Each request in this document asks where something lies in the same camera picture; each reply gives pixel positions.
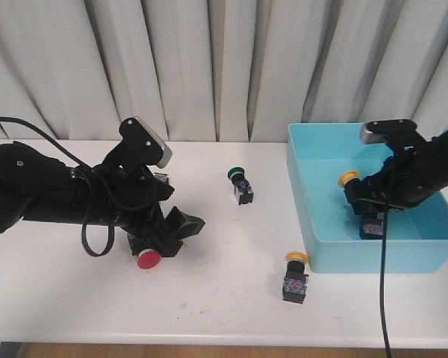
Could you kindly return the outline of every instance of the wooden floor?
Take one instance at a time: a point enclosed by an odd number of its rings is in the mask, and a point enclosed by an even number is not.
[[[393,358],[448,358],[448,350],[392,350]],[[385,358],[372,348],[24,344],[18,358]]]

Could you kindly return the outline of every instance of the yellow button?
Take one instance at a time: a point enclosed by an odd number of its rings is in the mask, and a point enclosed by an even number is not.
[[[356,170],[349,170],[338,178],[338,186],[344,186],[349,180],[358,178],[360,174]]]
[[[300,260],[300,261],[303,261],[304,263],[308,263],[307,255],[304,254],[303,252],[300,252],[300,251],[291,251],[291,252],[289,252],[287,255],[285,255],[285,259],[287,261]]]

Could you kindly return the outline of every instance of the white curtain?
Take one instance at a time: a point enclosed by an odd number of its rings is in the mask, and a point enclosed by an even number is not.
[[[0,116],[60,139],[285,142],[294,122],[448,125],[448,0],[0,0]],[[0,125],[0,138],[36,138]]]

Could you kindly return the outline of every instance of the cable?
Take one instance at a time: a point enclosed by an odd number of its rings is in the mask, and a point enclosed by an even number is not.
[[[91,181],[87,176],[87,173],[85,171],[79,171],[79,173],[81,173],[83,176],[79,177],[77,176],[77,178],[83,179],[84,181],[86,181],[87,185],[88,185],[88,189],[90,190],[90,198],[88,200],[88,205],[87,205],[87,209],[84,213],[84,217],[83,217],[83,222],[81,223],[81,244],[83,245],[84,250],[87,252],[87,254],[89,254],[92,257],[101,257],[106,255],[108,252],[110,252],[110,250],[113,247],[114,244],[114,225],[108,225],[108,240],[106,242],[106,246],[105,249],[101,252],[101,253],[96,253],[91,247],[90,244],[88,243],[88,238],[87,238],[87,224],[88,224],[88,220],[89,220],[89,215],[91,212],[91,208],[93,206],[93,186],[91,185]]]
[[[27,128],[30,128],[31,130],[37,132],[40,136],[48,140],[52,145],[54,145],[56,148],[58,148],[59,151],[61,151],[63,154],[65,154],[68,158],[75,161],[80,166],[83,166],[86,169],[91,169],[89,165],[87,165],[85,162],[79,160],[77,157],[75,157],[73,154],[71,154],[69,151],[67,151],[63,146],[61,146],[56,140],[51,138],[47,133],[39,129],[37,126],[28,123],[27,121],[24,121],[20,118],[13,118],[13,117],[0,117],[0,123],[1,122],[8,122],[8,123],[16,123],[18,125],[23,125]]]
[[[390,341],[388,340],[387,319],[385,318],[385,261],[387,255],[387,229],[388,229],[388,202],[385,204],[385,211],[383,214],[383,237],[382,237],[382,261],[380,264],[380,289],[379,289],[379,303],[380,303],[380,321],[382,323],[383,341],[385,343],[385,353],[387,358],[391,358]]]
[[[143,173],[143,176],[145,177],[145,179],[147,179],[148,182],[151,183],[151,185],[152,185],[151,193],[153,194],[153,197],[151,199],[149,199],[146,203],[137,205],[136,207],[129,207],[129,206],[124,205],[121,202],[119,202],[118,198],[114,195],[113,191],[109,187],[108,182],[106,181],[106,179],[104,179],[102,177],[102,175],[100,175],[96,170],[91,169],[90,171],[99,179],[99,181],[102,182],[103,187],[105,188],[106,193],[108,194],[108,196],[110,197],[112,202],[118,208],[120,208],[122,210],[139,211],[139,210],[142,210],[142,209],[146,209],[147,207],[150,207],[151,205],[153,205],[156,202],[157,198],[158,198],[156,185],[155,185],[155,182],[154,182],[155,178],[152,175],[152,173],[149,171],[149,169],[147,169],[147,168],[146,168],[146,170],[144,170],[144,168],[142,168],[141,173]]]
[[[387,319],[385,317],[385,263],[387,259],[387,233],[388,233],[388,213],[390,211],[390,197],[395,181],[396,166],[393,166],[388,180],[388,197],[385,200],[383,211],[383,235],[382,235],[382,257],[380,261],[380,285],[379,285],[379,306],[380,322],[382,323],[383,342],[385,343],[385,353],[387,358],[392,358],[390,341],[388,339]]]

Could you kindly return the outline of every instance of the red button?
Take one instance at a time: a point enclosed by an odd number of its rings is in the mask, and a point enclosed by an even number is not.
[[[150,269],[155,267],[161,261],[161,254],[152,248],[143,250],[138,255],[137,265],[141,269]]]

